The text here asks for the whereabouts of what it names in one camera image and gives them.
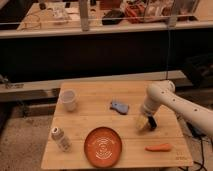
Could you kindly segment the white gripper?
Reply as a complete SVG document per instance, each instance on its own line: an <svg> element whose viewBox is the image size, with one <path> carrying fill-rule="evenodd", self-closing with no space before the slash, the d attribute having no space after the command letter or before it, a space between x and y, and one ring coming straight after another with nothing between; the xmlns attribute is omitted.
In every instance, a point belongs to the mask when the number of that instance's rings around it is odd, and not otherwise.
<svg viewBox="0 0 213 171"><path fill-rule="evenodd" d="M154 130L157 127L157 123L152 117L154 115L154 112L146 107L145 104L142 104L140 107L140 111L143 115L139 115L136 120L136 128L138 130L142 130L146 124L149 122L150 129Z"/></svg>

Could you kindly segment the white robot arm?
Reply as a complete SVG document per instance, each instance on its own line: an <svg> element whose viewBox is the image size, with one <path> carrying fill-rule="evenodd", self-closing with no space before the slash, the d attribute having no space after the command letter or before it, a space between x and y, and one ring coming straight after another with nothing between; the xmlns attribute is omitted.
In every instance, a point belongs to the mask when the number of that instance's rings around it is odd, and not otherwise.
<svg viewBox="0 0 213 171"><path fill-rule="evenodd" d="M140 129L161 105L180 114L205 135L213 138L213 110L176 95L175 84L170 80L155 81L147 86L144 102L140 106L141 115L144 117L144 121L139 124Z"/></svg>

